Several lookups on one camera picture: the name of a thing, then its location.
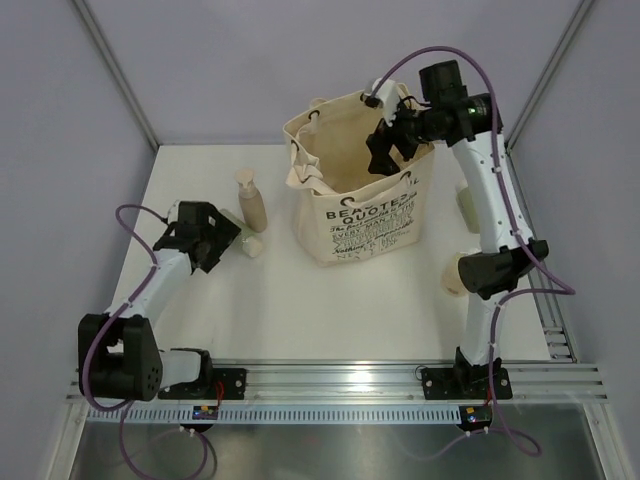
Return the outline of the pale green lotion tube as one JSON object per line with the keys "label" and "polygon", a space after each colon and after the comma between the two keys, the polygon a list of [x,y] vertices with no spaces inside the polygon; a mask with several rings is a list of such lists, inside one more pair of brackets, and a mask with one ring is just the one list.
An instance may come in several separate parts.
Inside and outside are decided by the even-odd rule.
{"label": "pale green lotion tube", "polygon": [[250,258],[258,257],[263,251],[263,242],[259,235],[229,210],[220,209],[220,213],[240,229],[233,246]]}

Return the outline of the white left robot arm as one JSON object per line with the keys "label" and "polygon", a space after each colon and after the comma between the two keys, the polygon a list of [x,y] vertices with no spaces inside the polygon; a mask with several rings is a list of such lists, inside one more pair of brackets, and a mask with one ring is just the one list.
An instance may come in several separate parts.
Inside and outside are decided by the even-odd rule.
{"label": "white left robot arm", "polygon": [[180,201],[176,217],[160,220],[161,236],[142,245],[150,266],[140,284],[78,325],[79,388],[99,411],[157,397],[207,398],[219,385],[207,350],[162,350],[154,325],[194,273],[213,270],[241,230],[204,201]]}

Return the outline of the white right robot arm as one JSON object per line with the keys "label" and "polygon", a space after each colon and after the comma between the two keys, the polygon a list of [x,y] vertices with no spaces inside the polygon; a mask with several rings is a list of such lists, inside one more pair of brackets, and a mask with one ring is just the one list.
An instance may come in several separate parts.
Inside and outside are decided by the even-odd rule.
{"label": "white right robot arm", "polygon": [[426,67],[419,75],[427,102],[422,109],[408,106],[388,77],[375,80],[364,94],[368,107],[382,111],[366,140],[368,170],[390,176],[399,170],[392,149],[410,160],[422,144],[445,143],[470,189],[480,231],[479,252],[457,262],[470,293],[462,343],[452,366],[421,369],[423,393],[428,400],[509,399],[511,386],[499,347],[501,310],[520,279],[547,257],[549,247],[534,238],[514,196],[493,93],[469,94],[454,60]]}

